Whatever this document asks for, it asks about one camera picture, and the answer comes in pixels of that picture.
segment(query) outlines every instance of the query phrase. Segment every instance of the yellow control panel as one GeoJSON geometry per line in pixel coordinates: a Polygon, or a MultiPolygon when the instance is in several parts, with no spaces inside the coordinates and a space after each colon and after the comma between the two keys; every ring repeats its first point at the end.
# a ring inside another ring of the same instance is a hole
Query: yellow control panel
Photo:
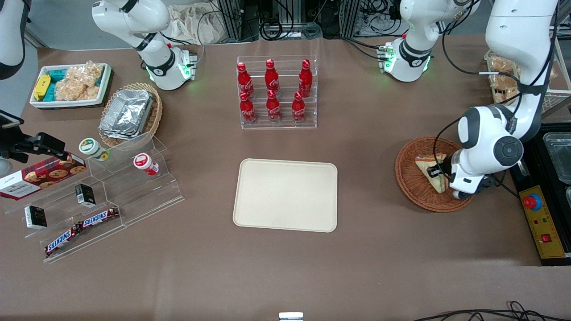
{"type": "Polygon", "coordinates": [[[525,216],[542,259],[564,258],[565,252],[539,186],[520,192],[525,216]]]}

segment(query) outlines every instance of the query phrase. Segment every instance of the red button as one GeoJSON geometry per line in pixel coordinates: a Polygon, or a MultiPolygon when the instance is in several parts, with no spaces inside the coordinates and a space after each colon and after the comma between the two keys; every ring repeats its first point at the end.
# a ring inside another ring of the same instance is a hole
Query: red button
{"type": "Polygon", "coordinates": [[[526,196],[524,197],[523,201],[524,201],[524,207],[529,208],[530,210],[537,206],[537,201],[533,196],[526,196]]]}
{"type": "Polygon", "coordinates": [[[549,236],[549,234],[541,234],[541,240],[544,243],[551,242],[551,236],[549,236]]]}

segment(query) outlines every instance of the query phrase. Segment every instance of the wicker basket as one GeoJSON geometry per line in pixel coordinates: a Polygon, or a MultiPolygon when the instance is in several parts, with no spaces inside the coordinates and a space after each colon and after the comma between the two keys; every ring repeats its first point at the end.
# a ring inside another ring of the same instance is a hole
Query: wicker basket
{"type": "MultiPolygon", "coordinates": [[[[154,89],[151,85],[148,85],[146,83],[132,83],[121,89],[134,89],[134,90],[144,89],[152,93],[152,95],[154,96],[154,101],[152,102],[151,106],[152,109],[148,115],[147,122],[145,123],[145,127],[143,129],[143,133],[150,131],[154,135],[156,133],[156,130],[159,128],[160,118],[163,115],[163,103],[162,101],[160,101],[159,93],[157,93],[156,89],[154,89]]],[[[107,104],[105,104],[105,109],[103,110],[101,119],[105,117],[105,113],[107,113],[111,101],[113,100],[113,98],[115,98],[115,95],[117,95],[118,92],[119,90],[116,91],[115,94],[113,94],[113,96],[111,96],[111,98],[107,101],[107,104]]],[[[105,145],[109,147],[116,146],[126,141],[125,139],[107,137],[103,135],[101,131],[99,132],[99,136],[101,137],[103,143],[105,143],[105,145]]]]}
{"type": "MultiPolygon", "coordinates": [[[[434,139],[432,136],[419,137],[400,150],[395,162],[396,180],[404,194],[418,206],[433,212],[454,212],[468,205],[472,198],[456,199],[451,188],[439,194],[415,163],[415,157],[419,155],[432,155],[434,139]]],[[[436,144],[436,152],[446,155],[452,155],[460,148],[444,138],[439,138],[436,144]]]]}

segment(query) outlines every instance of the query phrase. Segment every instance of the table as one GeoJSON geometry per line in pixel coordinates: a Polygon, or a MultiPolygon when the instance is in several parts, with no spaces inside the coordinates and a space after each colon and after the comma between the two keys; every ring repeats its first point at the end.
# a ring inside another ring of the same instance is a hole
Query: table
{"type": "MultiPolygon", "coordinates": [[[[458,65],[482,70],[483,35],[449,41],[458,65]]],[[[40,66],[109,63],[112,92],[149,82],[135,50],[38,55],[40,66]]],[[[406,320],[505,308],[507,300],[570,317],[571,268],[537,266],[516,198],[488,190],[459,212],[438,214],[415,206],[396,184],[395,157],[407,141],[435,135],[468,107],[492,102],[485,77],[455,71],[439,45],[435,55],[418,81],[400,83],[342,41],[208,46],[196,81],[160,91],[157,136],[186,200],[54,264],[31,255],[38,244],[1,215],[2,319],[276,320],[280,311],[302,311],[312,321],[406,320]],[[317,129],[240,129],[236,56],[300,52],[318,55],[317,129]],[[235,226],[244,158],[335,164],[337,229],[235,226]]],[[[81,139],[97,137],[100,112],[26,106],[22,128],[53,134],[76,152],[81,139]]],[[[457,141],[454,128],[444,137],[457,141]]]]}

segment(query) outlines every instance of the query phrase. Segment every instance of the clear acrylic shelf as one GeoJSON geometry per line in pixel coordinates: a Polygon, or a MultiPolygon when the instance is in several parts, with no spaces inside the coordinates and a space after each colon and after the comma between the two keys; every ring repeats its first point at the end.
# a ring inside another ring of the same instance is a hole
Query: clear acrylic shelf
{"type": "Polygon", "coordinates": [[[88,158],[86,175],[75,175],[18,201],[5,199],[6,214],[21,217],[24,238],[40,243],[38,257],[45,258],[44,262],[55,262],[184,200],[178,182],[168,172],[162,154],[165,151],[163,143],[149,133],[125,141],[110,148],[110,157],[105,162],[88,158]],[[133,166],[133,158],[139,153],[147,153],[159,165],[156,175],[149,176],[133,166]],[[95,207],[77,203],[75,185],[79,183],[93,189],[95,207]],[[26,227],[24,208],[29,205],[44,209],[47,228],[26,227]],[[44,247],[73,224],[112,207],[119,208],[118,217],[83,230],[46,258],[44,247]]]}
{"type": "Polygon", "coordinates": [[[240,113],[240,87],[238,88],[238,113],[242,129],[310,129],[317,127],[317,56],[316,55],[285,55],[285,56],[247,56],[238,57],[238,62],[246,64],[246,70],[252,76],[254,86],[254,97],[251,102],[254,104],[254,112],[258,118],[255,124],[248,125],[244,122],[240,113]],[[275,69],[280,76],[280,111],[282,120],[274,124],[270,122],[268,110],[266,108],[267,89],[264,74],[266,73],[266,60],[273,59],[275,69]],[[313,84],[309,97],[303,98],[305,102],[305,122],[295,124],[292,117],[291,105],[293,95],[299,89],[299,72],[301,62],[304,59],[311,61],[311,73],[313,74],[313,84]]]}

